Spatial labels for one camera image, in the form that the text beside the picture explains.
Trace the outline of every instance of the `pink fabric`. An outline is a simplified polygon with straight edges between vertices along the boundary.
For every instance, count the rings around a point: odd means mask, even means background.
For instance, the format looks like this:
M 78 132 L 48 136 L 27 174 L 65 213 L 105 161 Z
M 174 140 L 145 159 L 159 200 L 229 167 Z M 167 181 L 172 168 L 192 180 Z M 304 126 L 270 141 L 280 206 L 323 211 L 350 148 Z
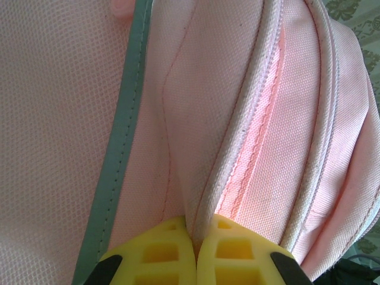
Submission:
M 1 284 L 71 282 L 134 2 L 0 7 Z M 379 168 L 360 47 L 320 0 L 155 0 L 110 247 L 185 214 L 197 249 L 217 212 L 315 279 L 377 220 Z
M 242 141 L 230 144 L 238 155 L 226 184 L 212 192 L 206 186 L 210 179 L 224 183 L 225 172 L 213 172 L 224 168 L 218 164 L 222 144 L 235 140 L 228 133 L 240 111 L 237 102 L 240 96 L 254 96 L 239 88 L 248 76 L 250 50 L 259 49 L 269 2 L 282 5 L 281 33 L 272 55 L 259 50 L 271 58 L 269 68 L 260 70 L 265 82 Z M 375 108 L 368 100 L 373 95 L 367 91 L 360 47 L 351 31 L 330 22 L 319 1 L 185 3 L 181 9 L 170 1 L 154 4 L 136 143 L 111 246 L 178 214 L 186 214 L 197 243 L 194 227 L 206 229 L 215 210 L 283 245 L 314 279 L 360 237 L 379 210 L 375 172 L 362 175 L 365 194 L 355 187 L 346 212 L 336 210 L 339 197 L 348 195 L 347 171 L 349 165 L 356 167 L 352 155 L 369 102 Z M 153 114 L 155 120 L 144 123 Z M 379 120 L 373 115 L 370 128 L 376 129 Z M 376 140 L 364 140 L 373 157 L 368 167 L 376 169 L 380 147 Z M 350 215 L 362 218 L 350 220 Z M 144 222 L 126 225 L 131 219 Z M 340 229 L 329 227 L 332 221 Z

